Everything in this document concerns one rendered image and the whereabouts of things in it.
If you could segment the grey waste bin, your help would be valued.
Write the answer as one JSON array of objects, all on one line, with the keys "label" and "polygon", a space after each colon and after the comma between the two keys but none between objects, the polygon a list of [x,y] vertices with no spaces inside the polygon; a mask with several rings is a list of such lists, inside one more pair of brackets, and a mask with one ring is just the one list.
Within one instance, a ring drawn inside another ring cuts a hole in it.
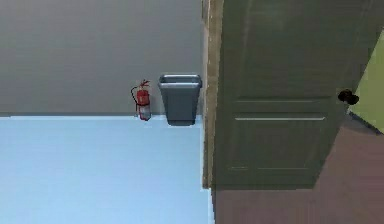
[{"label": "grey waste bin", "polygon": [[162,74],[161,92],[167,122],[171,126],[190,126],[196,121],[201,77],[196,73]]}]

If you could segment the red fire extinguisher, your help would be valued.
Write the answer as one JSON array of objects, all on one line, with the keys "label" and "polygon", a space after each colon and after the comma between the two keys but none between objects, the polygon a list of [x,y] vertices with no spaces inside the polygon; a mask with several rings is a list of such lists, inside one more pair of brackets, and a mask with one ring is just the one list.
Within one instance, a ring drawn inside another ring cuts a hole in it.
[{"label": "red fire extinguisher", "polygon": [[135,103],[136,116],[143,121],[151,118],[150,93],[147,90],[149,80],[143,79],[139,85],[131,88],[130,93]]}]

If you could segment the dark green room door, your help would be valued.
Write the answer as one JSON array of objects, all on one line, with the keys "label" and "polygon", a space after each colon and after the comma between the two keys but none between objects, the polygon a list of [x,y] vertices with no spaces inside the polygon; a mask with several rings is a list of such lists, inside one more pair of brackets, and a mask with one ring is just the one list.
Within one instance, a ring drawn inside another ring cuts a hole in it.
[{"label": "dark green room door", "polygon": [[384,0],[224,0],[212,185],[311,189],[384,29]]}]

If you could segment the black round door knob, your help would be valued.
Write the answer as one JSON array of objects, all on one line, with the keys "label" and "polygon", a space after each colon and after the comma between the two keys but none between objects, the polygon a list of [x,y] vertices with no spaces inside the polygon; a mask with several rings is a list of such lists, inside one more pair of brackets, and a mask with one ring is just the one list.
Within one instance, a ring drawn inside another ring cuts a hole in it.
[{"label": "black round door knob", "polygon": [[337,95],[338,99],[348,105],[355,105],[359,102],[359,97],[355,95],[351,90],[344,89]]}]

